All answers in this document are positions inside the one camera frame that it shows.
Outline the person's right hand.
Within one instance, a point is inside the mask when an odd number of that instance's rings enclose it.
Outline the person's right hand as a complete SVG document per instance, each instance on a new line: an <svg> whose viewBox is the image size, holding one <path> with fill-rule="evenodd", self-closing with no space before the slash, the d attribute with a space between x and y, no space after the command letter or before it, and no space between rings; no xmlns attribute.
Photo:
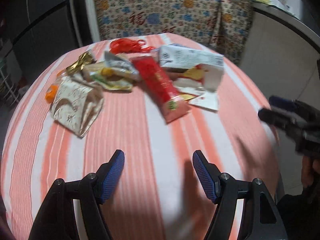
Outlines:
<svg viewBox="0 0 320 240"><path fill-rule="evenodd" d="M311 186L315 179L315 174L319 174L319 172L319 159L311 159L310 157L303 156L301 170L301 182L303 188Z"/></svg>

